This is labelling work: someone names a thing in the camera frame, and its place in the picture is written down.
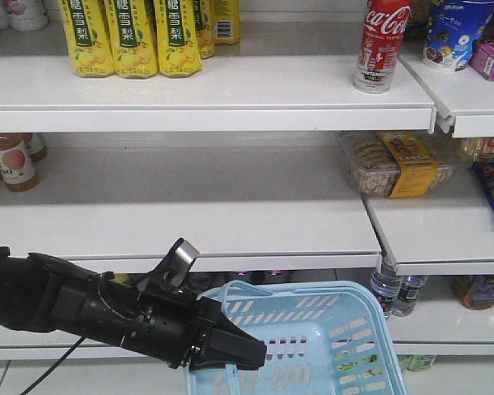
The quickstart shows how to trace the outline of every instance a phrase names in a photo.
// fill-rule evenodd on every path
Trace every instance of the basket handle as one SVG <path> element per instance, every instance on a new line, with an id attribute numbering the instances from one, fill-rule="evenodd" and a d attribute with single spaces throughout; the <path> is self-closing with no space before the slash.
<path id="1" fill-rule="evenodd" d="M 240 288 L 241 290 L 246 290 L 250 296 L 271 296 L 274 292 L 271 290 L 265 290 L 259 286 L 253 286 L 245 281 L 233 280 L 227 282 L 218 292 L 217 299 L 221 301 L 221 311 L 227 315 L 226 302 L 229 296 L 229 291 L 231 288 Z"/>

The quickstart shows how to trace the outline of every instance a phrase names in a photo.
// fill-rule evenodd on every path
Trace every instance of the barcode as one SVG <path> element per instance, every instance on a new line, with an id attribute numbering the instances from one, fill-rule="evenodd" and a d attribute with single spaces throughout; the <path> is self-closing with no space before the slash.
<path id="1" fill-rule="evenodd" d="M 219 20 L 216 21 L 214 35 L 218 39 L 233 39 L 232 36 L 232 21 Z"/>

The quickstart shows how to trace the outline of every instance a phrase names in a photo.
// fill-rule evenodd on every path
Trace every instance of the black cable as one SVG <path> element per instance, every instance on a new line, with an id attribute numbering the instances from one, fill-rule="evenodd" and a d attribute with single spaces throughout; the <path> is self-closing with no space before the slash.
<path id="1" fill-rule="evenodd" d="M 81 337 L 79 340 L 77 340 L 77 342 L 73 346 L 71 346 L 69 350 L 64 353 L 63 356 L 61 356 L 53 365 L 51 365 L 48 370 L 46 370 L 39 378 L 37 378 L 37 380 L 28 388 L 26 388 L 26 390 L 20 395 L 26 395 L 30 393 L 33 388 L 35 388 L 37 385 L 39 385 L 42 382 L 42 380 L 48 377 L 51 374 L 51 372 L 53 372 L 60 364 L 62 364 L 64 360 L 68 358 L 69 355 L 72 352 L 74 352 L 75 349 L 77 349 L 77 347 L 79 347 L 81 343 L 84 342 L 85 340 L 86 340 L 85 337 Z"/>

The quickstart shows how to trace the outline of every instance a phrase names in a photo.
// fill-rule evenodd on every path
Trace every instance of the light blue shopping basket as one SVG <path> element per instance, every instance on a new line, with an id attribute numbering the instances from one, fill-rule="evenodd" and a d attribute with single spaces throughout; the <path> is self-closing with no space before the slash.
<path id="1" fill-rule="evenodd" d="M 185 370 L 188 395 L 406 395 L 382 309 L 350 281 L 252 286 L 203 296 L 268 347 L 258 371 Z"/>

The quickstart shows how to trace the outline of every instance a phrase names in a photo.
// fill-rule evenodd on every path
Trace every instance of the green label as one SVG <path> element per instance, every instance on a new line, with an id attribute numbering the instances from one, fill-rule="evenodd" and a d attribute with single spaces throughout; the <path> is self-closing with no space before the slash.
<path id="1" fill-rule="evenodd" d="M 134 48 L 139 45 L 132 19 L 132 4 L 130 0 L 114 0 L 115 16 L 119 27 L 119 44 L 121 47 Z"/>
<path id="2" fill-rule="evenodd" d="M 91 38 L 82 0 L 68 0 L 68 6 L 72 14 L 73 32 L 75 33 L 77 45 L 79 47 L 91 47 L 93 39 Z"/>
<path id="3" fill-rule="evenodd" d="M 201 0 L 193 0 L 193 3 L 194 3 L 194 21 L 196 22 L 196 30 L 197 31 L 204 30 L 205 24 L 203 23 Z"/>
<path id="4" fill-rule="evenodd" d="M 169 45 L 184 45 L 183 21 L 179 0 L 166 0 L 166 23 L 168 25 Z"/>

